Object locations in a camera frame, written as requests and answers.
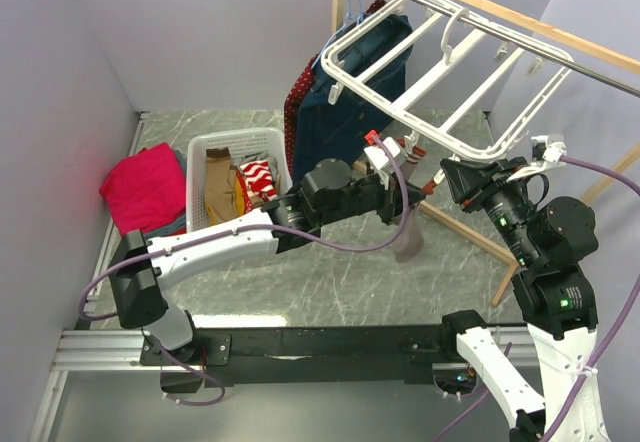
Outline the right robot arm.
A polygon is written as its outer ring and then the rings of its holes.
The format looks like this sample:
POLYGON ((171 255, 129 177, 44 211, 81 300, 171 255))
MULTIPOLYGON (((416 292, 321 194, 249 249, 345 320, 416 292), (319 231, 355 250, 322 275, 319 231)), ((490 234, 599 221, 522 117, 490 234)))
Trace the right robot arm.
POLYGON ((532 167, 517 157, 489 164, 440 163, 462 211, 484 211, 519 265, 511 279, 531 336, 543 390, 537 392, 491 341, 471 312, 444 317, 439 349, 465 359, 499 404, 512 441, 606 441, 595 352, 598 316, 593 288, 579 263, 595 252, 593 210, 573 197, 530 200, 532 167))

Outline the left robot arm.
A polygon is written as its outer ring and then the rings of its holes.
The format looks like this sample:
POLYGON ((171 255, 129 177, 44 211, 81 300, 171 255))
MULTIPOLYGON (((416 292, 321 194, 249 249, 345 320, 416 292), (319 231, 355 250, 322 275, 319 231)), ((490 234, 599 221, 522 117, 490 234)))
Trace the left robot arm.
POLYGON ((348 164, 325 159, 287 193, 229 222, 168 237, 131 231, 109 267, 119 324, 147 331, 173 361, 189 363, 200 340, 191 317, 169 299, 170 288, 218 265, 325 244, 322 227, 368 212, 385 224, 400 222, 424 198, 419 187, 395 174, 355 179, 348 164))

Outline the white plastic clip hanger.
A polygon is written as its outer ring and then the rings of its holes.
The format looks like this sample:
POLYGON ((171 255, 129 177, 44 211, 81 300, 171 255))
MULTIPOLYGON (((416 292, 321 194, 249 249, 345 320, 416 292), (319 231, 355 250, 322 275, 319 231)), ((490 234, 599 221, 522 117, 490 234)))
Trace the white plastic clip hanger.
MULTIPOLYGON (((462 118, 485 96, 518 60, 526 53, 517 47, 509 52, 505 50, 497 57, 498 65, 473 92, 456 108, 445 122, 437 126, 410 113, 410 109, 438 83, 445 79, 459 64, 471 54, 488 34, 461 22, 457 17, 441 15, 427 8, 426 20, 420 24, 409 36, 390 49, 380 59, 365 69, 358 76, 352 76, 344 70, 344 63, 339 60, 339 54, 351 44, 358 41, 371 29, 376 27, 386 17, 399 15, 408 0, 392 0, 384 8, 378 10, 365 21, 357 24, 346 35, 332 43, 320 58, 322 69, 335 80, 330 89, 329 102, 335 103, 343 89, 348 89, 394 120, 402 123, 412 130, 411 136, 423 136, 452 152, 455 156, 474 162, 493 162, 504 157, 512 147, 527 133, 527 126, 536 113, 544 106, 556 89, 564 82, 571 70, 561 66, 558 71, 542 86, 539 92, 531 99, 524 109, 517 115, 513 122, 497 137, 497 140, 485 147, 477 148, 470 143, 453 135, 453 130, 462 118), (409 88, 392 99, 373 87, 373 78, 384 68, 409 51, 415 43, 436 27, 439 21, 448 19, 440 38, 440 59, 424 75, 422 75, 409 88)), ((573 57, 563 49, 534 39, 533 37, 492 22, 485 17, 469 10, 453 0, 428 0, 435 2, 459 13, 470 16, 478 22, 488 22, 501 32, 505 32, 517 39, 531 42, 536 48, 543 49, 551 54, 574 62, 573 57)))

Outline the beige striped-cuff sock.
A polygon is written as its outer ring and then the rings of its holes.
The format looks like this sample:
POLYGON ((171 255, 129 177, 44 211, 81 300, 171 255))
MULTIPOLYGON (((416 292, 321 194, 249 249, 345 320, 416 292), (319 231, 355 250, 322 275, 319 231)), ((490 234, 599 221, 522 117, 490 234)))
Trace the beige striped-cuff sock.
POLYGON ((426 156, 427 151, 417 145, 407 144, 405 138, 398 138, 396 142, 403 149, 405 161, 401 165, 401 171, 406 181, 411 179, 418 164, 426 156))
POLYGON ((402 233, 392 243, 395 261, 399 264, 411 261, 424 246, 424 237, 418 227, 417 204, 409 206, 407 221, 402 233))

